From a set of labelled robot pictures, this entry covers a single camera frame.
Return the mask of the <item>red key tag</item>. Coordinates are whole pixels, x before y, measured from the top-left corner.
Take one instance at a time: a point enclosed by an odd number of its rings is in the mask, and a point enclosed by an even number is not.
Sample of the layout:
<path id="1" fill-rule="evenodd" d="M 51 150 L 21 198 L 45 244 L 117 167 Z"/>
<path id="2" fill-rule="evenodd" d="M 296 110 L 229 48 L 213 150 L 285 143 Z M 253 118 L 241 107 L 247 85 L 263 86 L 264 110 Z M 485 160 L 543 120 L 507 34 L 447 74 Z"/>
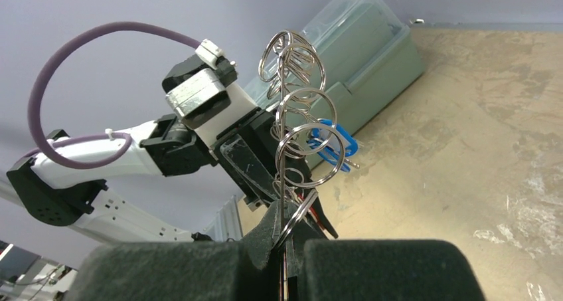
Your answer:
<path id="1" fill-rule="evenodd" d="M 303 202 L 299 205 L 297 211 L 296 211 L 296 220 L 297 222 L 302 221 L 306 215 L 309 213 L 310 208 L 312 207 L 312 205 L 314 204 L 314 202 L 317 200 L 318 198 L 318 192 L 311 192 L 304 200 Z"/>

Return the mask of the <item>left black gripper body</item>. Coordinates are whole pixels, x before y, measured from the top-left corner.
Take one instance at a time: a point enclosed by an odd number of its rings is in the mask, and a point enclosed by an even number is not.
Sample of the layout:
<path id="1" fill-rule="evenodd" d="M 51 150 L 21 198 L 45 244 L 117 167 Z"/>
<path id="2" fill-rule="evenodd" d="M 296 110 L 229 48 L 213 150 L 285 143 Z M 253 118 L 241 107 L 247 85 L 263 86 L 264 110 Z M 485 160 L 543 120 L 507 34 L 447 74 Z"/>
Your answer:
<path id="1" fill-rule="evenodd" d="M 220 133 L 212 146 L 218 163 L 239 186 L 252 210 L 269 207 L 279 199 L 273 187 L 278 147 L 270 133 L 273 122 L 271 112 L 255 108 Z"/>

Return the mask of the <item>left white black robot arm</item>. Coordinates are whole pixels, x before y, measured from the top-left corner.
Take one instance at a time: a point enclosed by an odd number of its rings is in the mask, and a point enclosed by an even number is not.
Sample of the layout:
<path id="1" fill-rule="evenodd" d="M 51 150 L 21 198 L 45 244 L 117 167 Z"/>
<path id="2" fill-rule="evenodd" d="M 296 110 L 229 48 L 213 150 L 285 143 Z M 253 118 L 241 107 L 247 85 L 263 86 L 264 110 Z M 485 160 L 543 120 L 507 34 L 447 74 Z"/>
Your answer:
<path id="1" fill-rule="evenodd" d="M 254 108 L 219 114 L 196 128 L 174 114 L 121 131 L 70 138 L 57 130 L 48 148 L 73 161 L 62 165 L 40 150 L 21 158 L 7 178 L 23 207 L 55 227 L 80 229 L 108 242 L 198 241 L 204 235 L 167 224 L 110 189 L 122 175 L 189 175 L 221 166 L 245 194 L 247 204 L 270 206 L 280 199 L 271 134 L 274 114 Z"/>

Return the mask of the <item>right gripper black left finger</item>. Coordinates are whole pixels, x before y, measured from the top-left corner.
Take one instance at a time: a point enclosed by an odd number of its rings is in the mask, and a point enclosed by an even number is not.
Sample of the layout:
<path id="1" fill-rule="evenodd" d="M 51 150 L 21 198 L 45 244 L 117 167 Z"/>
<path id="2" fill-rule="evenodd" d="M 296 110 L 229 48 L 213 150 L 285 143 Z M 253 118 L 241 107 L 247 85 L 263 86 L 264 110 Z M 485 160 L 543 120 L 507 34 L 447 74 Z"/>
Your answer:
<path id="1" fill-rule="evenodd" d="M 239 241 L 116 243 L 82 263 L 67 300 L 277 300 L 279 207 Z"/>

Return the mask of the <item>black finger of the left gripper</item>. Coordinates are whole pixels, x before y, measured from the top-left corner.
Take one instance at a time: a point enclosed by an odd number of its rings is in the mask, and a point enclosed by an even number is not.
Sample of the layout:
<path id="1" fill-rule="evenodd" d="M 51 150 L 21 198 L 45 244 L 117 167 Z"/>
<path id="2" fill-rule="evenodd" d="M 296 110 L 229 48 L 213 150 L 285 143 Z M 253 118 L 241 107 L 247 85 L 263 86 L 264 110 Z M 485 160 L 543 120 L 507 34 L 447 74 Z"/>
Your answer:
<path id="1" fill-rule="evenodd" d="M 309 212 L 312 214 L 313 218 L 317 221 L 317 224 L 322 230 L 326 230 L 335 239 L 339 238 L 338 232 L 335 230 L 334 226 L 326 216 L 321 201 L 318 197 L 311 204 Z"/>

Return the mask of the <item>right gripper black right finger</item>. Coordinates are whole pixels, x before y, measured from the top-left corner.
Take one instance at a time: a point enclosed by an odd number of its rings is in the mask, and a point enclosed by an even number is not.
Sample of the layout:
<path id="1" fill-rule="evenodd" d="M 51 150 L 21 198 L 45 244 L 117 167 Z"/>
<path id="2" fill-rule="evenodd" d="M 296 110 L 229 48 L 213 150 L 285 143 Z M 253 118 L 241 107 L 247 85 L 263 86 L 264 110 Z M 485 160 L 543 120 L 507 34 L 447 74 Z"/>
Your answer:
<path id="1" fill-rule="evenodd" d="M 305 223 L 287 232 L 299 300 L 484 300 L 466 256 L 437 239 L 331 241 Z"/>

